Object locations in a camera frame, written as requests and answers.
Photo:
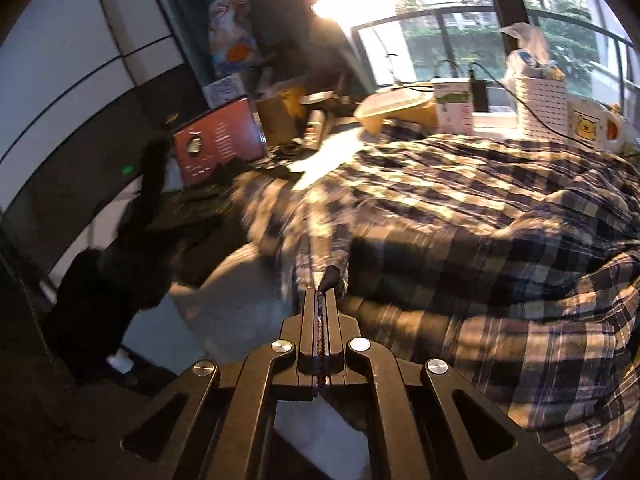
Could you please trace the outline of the plaid pajama pants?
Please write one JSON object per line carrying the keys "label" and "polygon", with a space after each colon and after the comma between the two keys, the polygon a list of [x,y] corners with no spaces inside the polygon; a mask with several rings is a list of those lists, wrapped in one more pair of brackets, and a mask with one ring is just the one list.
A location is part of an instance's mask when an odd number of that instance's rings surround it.
{"label": "plaid pajama pants", "polygon": [[448,362],[577,477],[639,427],[639,173],[551,141],[369,144],[309,188],[233,183],[281,294],[335,288],[398,358]]}

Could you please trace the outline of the tablet with red screen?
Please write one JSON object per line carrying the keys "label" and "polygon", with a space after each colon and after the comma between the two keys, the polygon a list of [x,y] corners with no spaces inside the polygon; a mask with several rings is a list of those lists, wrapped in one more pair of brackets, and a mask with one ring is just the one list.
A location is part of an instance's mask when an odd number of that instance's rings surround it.
{"label": "tablet with red screen", "polygon": [[172,136],[184,186],[207,181],[218,166],[232,160],[265,157],[266,138],[253,103],[246,96],[192,120]]}

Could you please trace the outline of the white bear mug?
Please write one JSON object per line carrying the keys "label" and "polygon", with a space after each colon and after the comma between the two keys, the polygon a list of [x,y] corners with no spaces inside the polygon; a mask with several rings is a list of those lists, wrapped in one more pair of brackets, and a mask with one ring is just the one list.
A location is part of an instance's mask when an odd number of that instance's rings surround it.
{"label": "white bear mug", "polygon": [[566,97],[567,131],[590,148],[620,153],[625,143],[624,121],[620,114],[582,96]]}

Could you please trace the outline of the white green milk carton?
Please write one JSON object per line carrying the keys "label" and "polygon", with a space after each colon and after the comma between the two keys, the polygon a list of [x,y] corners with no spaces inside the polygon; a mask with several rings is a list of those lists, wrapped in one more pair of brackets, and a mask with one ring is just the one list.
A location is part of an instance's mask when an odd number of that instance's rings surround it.
{"label": "white green milk carton", "polygon": [[473,95],[468,78],[432,80],[439,133],[473,133]]}

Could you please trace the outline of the yellow lidded food container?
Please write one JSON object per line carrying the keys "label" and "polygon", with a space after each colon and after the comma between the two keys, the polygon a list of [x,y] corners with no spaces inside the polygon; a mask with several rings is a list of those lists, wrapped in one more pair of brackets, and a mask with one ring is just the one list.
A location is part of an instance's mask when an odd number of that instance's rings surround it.
{"label": "yellow lidded food container", "polygon": [[428,130],[438,126],[432,88],[392,87],[367,96],[352,114],[363,129],[376,136],[387,119],[414,122]]}

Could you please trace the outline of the white perforated basket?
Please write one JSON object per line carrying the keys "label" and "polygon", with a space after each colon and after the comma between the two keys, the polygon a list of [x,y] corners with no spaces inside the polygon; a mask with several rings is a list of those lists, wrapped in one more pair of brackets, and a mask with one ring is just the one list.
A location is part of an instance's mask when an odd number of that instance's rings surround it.
{"label": "white perforated basket", "polygon": [[521,77],[515,81],[518,128],[533,139],[559,140],[566,135],[565,81]]}

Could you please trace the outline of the black charger adapter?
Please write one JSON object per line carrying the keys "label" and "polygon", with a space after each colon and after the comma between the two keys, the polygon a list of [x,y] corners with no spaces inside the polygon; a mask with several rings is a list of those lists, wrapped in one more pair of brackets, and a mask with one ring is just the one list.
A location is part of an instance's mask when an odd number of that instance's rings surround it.
{"label": "black charger adapter", "polygon": [[488,93],[486,81],[478,78],[472,68],[469,69],[470,88],[472,91],[473,107],[475,113],[488,113]]}

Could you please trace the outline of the silver spray can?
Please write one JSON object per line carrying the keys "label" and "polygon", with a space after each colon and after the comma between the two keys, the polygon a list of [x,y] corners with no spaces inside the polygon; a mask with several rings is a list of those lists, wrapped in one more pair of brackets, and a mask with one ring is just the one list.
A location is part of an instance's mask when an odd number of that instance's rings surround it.
{"label": "silver spray can", "polygon": [[326,113],[323,110],[312,110],[309,113],[303,134],[303,147],[308,151],[319,151],[326,128]]}

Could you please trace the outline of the colourful snack bag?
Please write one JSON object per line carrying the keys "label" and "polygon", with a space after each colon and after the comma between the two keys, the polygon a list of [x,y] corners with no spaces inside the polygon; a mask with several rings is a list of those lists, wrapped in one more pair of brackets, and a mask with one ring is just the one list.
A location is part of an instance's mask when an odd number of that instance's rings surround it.
{"label": "colourful snack bag", "polygon": [[215,0],[210,4],[208,44],[219,78],[256,66],[262,60],[250,19],[250,0]]}

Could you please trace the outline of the dark blue curtain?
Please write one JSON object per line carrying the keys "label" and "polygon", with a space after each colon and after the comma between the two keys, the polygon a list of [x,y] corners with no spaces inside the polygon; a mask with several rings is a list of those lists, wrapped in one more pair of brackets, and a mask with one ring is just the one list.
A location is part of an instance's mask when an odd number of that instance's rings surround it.
{"label": "dark blue curtain", "polygon": [[[198,85],[219,78],[209,47],[209,7],[215,0],[158,0],[176,34]],[[362,98],[368,76],[341,27],[319,18],[318,0],[248,0],[248,19],[262,58],[273,65],[273,78],[311,76],[314,91],[332,88],[342,73],[344,91]]]}

